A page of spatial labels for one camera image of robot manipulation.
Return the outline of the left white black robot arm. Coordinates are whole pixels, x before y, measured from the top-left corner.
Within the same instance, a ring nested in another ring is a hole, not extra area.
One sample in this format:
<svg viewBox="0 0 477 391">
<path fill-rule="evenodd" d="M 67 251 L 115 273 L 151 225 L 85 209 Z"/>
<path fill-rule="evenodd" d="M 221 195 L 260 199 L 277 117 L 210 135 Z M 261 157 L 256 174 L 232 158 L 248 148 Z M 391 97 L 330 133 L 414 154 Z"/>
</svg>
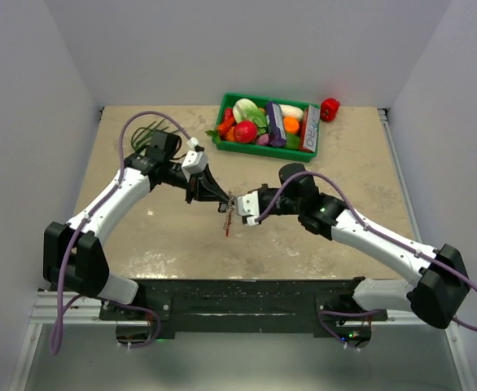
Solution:
<svg viewBox="0 0 477 391">
<path fill-rule="evenodd" d="M 127 319 L 141 318 L 147 300 L 138 294 L 138 283 L 112 272 L 103 251 L 120 220 L 160 184 L 185 191 L 187 203 L 217 202 L 222 213 L 230 200 L 212 176 L 203 148 L 195 147 L 177 162 L 180 146 L 178 135 L 156 131 L 81 213 L 65 223 L 52 222 L 44 232 L 44 279 L 86 297 L 117 301 Z"/>
</svg>

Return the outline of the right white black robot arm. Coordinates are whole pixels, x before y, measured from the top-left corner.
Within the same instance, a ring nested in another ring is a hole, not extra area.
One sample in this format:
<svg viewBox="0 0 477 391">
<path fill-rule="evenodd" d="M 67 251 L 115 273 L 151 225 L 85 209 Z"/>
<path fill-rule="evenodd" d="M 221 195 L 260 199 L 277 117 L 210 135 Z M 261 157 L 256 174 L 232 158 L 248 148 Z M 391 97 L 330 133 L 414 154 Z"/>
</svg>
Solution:
<svg viewBox="0 0 477 391">
<path fill-rule="evenodd" d="M 264 184 L 235 201 L 243 224 L 256 226 L 273 215 L 295 215 L 314 235 L 347 245 L 394 270 L 398 280 L 362 280 L 340 303 L 343 315 L 358 320 L 372 310 L 414 313 L 445 329 L 470 291 L 461 253 L 449 244 L 434 248 L 407 239 L 363 216 L 344 195 L 327 195 L 302 164 L 278 172 L 281 186 Z"/>
</svg>

